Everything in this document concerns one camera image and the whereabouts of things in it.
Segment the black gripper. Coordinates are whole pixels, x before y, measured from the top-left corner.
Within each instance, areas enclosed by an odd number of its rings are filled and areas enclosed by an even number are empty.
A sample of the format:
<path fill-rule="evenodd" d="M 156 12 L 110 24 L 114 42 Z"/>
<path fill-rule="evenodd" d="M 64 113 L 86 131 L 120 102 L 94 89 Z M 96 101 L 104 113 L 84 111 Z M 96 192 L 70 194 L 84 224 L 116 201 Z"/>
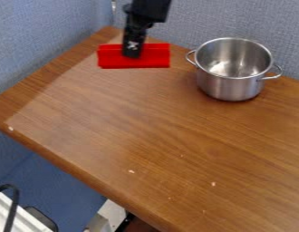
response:
<path fill-rule="evenodd" d="M 123 55 L 139 58 L 147 38 L 150 24 L 167 21 L 172 0 L 132 0 L 124 5 L 127 21 L 124 27 Z"/>

